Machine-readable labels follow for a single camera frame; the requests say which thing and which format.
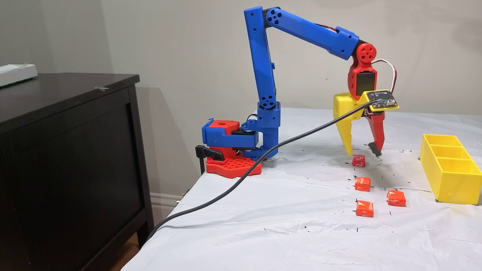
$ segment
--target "white tablecloth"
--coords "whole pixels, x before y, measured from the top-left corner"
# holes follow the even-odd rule
[[[280,141],[332,119],[330,110],[283,108]],[[355,121],[365,168],[351,165],[333,125],[282,147],[217,203],[168,222],[122,270],[481,270],[482,207],[420,191],[431,191],[418,160],[422,134],[456,135],[482,167],[482,116],[386,112],[379,159],[365,145],[367,120]],[[370,192],[354,189],[354,175],[372,179]],[[173,213],[235,181],[204,174]],[[392,188],[405,189],[406,207],[387,205]],[[375,216],[356,216],[356,199],[373,202]]]

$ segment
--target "circuit board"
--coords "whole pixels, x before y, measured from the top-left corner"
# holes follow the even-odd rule
[[[366,93],[370,101],[378,100],[376,103],[372,104],[373,108],[392,108],[398,106],[397,101],[391,94],[390,91],[370,91]]]

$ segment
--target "yellow bin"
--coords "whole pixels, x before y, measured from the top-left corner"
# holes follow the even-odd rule
[[[435,199],[477,204],[482,172],[454,135],[423,135],[420,161]]]

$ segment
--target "white wire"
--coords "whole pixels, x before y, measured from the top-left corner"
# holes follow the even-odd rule
[[[385,62],[387,63],[388,65],[390,65],[390,67],[392,67],[392,70],[393,70],[393,80],[392,80],[392,87],[390,88],[390,92],[393,93],[393,89],[395,88],[395,81],[397,80],[397,69],[395,69],[395,67],[390,63],[388,62],[387,60],[383,59],[383,58],[380,58],[380,59],[377,59],[377,60],[374,60],[372,61],[372,64],[375,64],[377,62]]]

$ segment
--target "white baseboard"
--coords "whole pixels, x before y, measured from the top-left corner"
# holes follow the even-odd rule
[[[172,212],[182,196],[151,193],[152,213],[154,216],[154,224],[159,223]]]

